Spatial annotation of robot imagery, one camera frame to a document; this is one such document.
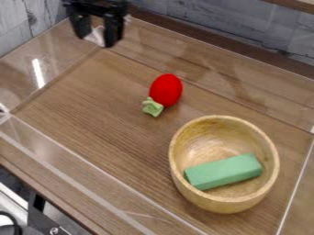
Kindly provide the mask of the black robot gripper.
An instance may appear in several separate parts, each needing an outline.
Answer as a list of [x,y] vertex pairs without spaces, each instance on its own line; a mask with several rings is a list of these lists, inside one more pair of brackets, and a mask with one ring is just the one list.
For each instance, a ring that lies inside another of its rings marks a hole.
[[69,13],[69,23],[78,39],[92,31],[90,17],[104,16],[104,47],[111,48],[123,38],[124,17],[127,15],[128,0],[62,0]]

